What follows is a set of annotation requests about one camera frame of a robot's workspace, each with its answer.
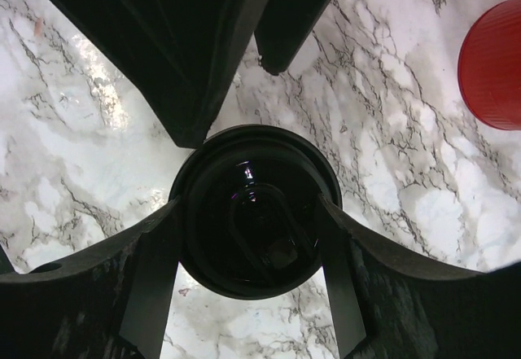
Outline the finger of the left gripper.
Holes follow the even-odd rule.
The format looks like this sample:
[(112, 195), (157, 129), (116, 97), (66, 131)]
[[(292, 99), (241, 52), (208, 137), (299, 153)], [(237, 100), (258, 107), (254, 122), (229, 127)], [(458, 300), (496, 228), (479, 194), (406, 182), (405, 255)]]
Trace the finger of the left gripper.
[(179, 147), (200, 146), (267, 0), (50, 0), (138, 88)]
[(269, 0), (254, 32), (261, 67), (285, 72), (331, 0)]

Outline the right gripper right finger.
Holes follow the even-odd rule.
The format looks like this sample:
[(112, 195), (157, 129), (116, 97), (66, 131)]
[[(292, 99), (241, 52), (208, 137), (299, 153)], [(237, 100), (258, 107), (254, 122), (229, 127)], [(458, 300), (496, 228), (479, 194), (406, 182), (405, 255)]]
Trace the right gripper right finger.
[(324, 197), (317, 233), (342, 358), (519, 357), (519, 264), (487, 273), (445, 264)]

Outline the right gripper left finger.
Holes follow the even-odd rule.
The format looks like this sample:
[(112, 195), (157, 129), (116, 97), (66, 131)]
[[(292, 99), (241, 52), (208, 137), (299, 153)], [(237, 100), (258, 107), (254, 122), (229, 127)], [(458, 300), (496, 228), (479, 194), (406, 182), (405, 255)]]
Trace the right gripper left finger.
[(182, 246), (174, 199), (72, 255), (15, 272), (1, 254), (3, 358), (158, 358)]

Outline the black plastic cup lid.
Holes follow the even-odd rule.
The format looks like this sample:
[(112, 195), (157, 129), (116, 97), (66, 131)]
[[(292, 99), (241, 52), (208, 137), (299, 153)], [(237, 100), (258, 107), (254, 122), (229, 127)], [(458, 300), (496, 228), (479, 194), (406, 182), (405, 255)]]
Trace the black plastic cup lid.
[(181, 265), (202, 286), (238, 300), (293, 290), (320, 268), (314, 210), (342, 204), (327, 158), (310, 141), (269, 125), (208, 138), (180, 168)]

